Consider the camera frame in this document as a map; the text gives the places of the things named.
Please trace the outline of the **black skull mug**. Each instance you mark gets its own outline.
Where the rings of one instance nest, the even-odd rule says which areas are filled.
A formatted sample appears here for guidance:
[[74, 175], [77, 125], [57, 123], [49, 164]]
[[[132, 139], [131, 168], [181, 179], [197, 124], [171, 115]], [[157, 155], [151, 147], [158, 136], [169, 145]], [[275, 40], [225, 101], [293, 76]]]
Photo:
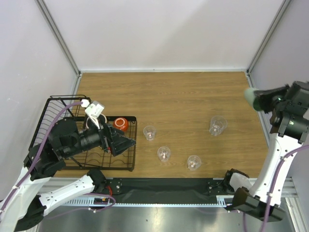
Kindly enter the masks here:
[[[100, 116], [97, 118], [97, 120], [98, 120], [98, 123], [99, 123], [99, 124], [107, 123], [107, 122], [108, 122], [106, 116], [103, 115], [103, 114], [100, 114]], [[89, 117], [87, 117], [87, 119], [86, 119], [85, 128], [86, 128], [86, 129], [89, 129], [89, 128], [96, 128], [95, 123], [94, 123]]]

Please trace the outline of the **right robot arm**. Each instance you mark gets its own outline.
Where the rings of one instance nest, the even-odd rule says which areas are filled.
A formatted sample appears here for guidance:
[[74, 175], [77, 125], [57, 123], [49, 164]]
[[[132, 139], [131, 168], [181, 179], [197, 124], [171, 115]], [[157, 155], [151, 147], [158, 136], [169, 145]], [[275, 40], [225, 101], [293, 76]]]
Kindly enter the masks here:
[[294, 81], [269, 90], [248, 88], [244, 97], [255, 111], [271, 113], [268, 153], [254, 184], [241, 171], [226, 172], [223, 191], [234, 194], [227, 210], [238, 210], [261, 221], [280, 221], [284, 216], [280, 207], [283, 184], [309, 134], [309, 121], [304, 118], [309, 109], [309, 84]]

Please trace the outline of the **clear faceted glass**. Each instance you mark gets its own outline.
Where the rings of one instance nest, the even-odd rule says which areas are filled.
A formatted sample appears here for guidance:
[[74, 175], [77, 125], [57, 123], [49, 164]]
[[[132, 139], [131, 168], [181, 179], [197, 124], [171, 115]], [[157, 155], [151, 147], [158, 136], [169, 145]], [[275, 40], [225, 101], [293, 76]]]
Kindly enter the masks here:
[[218, 136], [227, 128], [227, 125], [228, 122], [224, 117], [213, 116], [210, 121], [209, 132], [213, 136]]

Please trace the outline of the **pale green cup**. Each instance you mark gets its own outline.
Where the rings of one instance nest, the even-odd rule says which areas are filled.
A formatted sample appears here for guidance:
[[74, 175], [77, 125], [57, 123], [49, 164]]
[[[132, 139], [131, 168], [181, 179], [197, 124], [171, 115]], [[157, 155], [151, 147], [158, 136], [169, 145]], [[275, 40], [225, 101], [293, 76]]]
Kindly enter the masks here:
[[250, 87], [244, 91], [244, 98], [251, 108], [259, 112], [262, 111], [262, 109], [259, 104], [257, 93], [258, 89]]

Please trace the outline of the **small orange mug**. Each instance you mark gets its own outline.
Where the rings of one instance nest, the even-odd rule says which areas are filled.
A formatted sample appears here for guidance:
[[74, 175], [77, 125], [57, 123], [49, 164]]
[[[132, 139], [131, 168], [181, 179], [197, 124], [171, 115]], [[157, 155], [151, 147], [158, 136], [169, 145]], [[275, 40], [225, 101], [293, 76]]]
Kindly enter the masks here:
[[128, 130], [129, 124], [126, 118], [118, 117], [113, 121], [112, 126], [123, 132], [126, 132]]

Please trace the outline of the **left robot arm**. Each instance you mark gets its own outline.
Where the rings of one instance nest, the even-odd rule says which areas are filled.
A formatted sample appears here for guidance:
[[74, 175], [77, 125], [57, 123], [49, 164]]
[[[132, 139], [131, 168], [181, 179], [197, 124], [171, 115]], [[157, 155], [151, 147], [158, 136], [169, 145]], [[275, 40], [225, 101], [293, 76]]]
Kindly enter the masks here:
[[93, 169], [71, 184], [39, 194], [42, 186], [66, 166], [66, 159], [95, 147], [117, 156], [135, 144], [134, 139], [110, 124], [79, 131], [72, 118], [53, 123], [43, 141], [29, 150], [18, 181], [0, 204], [0, 230], [28, 230], [63, 203], [84, 194], [101, 194], [106, 189], [106, 177], [101, 170]]

